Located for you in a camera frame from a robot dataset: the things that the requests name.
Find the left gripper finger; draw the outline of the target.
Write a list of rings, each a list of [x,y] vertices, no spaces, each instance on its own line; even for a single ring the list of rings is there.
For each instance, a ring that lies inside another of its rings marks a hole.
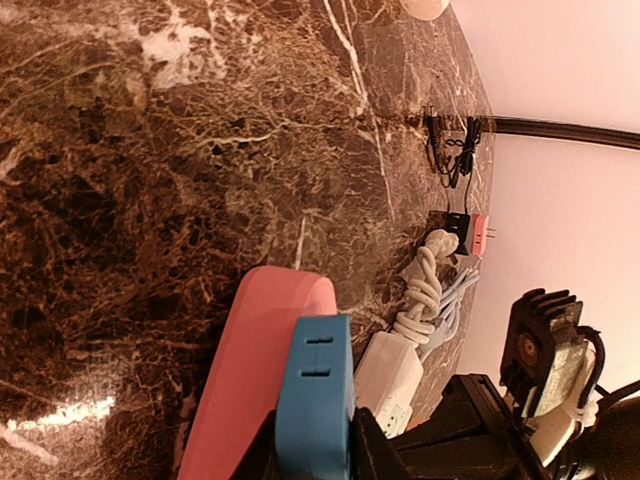
[[[368,408],[356,408],[352,419],[352,476],[359,480],[410,479]]]

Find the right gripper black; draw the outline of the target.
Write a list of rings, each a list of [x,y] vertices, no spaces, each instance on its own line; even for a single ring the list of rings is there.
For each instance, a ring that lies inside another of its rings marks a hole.
[[[431,417],[391,440],[413,479],[549,479],[488,376],[454,375]]]

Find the blue plug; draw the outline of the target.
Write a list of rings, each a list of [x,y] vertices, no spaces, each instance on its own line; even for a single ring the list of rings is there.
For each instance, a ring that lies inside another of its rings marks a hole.
[[[283,477],[349,479],[354,410],[350,317],[300,318],[275,420],[275,449]]]

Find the white multicolour power strip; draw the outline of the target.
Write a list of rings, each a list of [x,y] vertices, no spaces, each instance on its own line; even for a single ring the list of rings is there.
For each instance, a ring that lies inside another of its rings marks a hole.
[[[367,408],[389,439],[406,430],[424,368],[405,337],[377,332],[356,368],[356,406]]]

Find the pink triangular power hub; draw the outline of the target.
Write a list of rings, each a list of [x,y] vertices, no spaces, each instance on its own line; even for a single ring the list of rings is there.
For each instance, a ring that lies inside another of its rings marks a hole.
[[[295,325],[337,312],[333,283],[275,266],[241,280],[216,350],[178,476],[228,479],[280,394]]]

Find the black plug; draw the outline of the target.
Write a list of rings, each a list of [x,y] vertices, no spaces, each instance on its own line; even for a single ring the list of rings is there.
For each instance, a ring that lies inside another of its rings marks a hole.
[[[445,218],[445,230],[457,237],[458,246],[455,254],[470,256],[473,230],[471,216],[466,213],[448,212]]]

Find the pink plug adapter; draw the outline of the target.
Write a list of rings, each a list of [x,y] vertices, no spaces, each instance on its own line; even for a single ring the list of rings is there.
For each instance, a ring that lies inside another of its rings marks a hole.
[[[482,258],[488,241],[494,237],[494,229],[489,225],[489,216],[487,214],[473,215],[471,253],[478,258]]]

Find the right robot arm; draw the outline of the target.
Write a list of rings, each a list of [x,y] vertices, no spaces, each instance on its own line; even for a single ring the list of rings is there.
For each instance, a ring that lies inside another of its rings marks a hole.
[[[413,479],[637,479],[639,399],[620,400],[545,467],[486,375],[454,375],[429,420],[391,445]]]

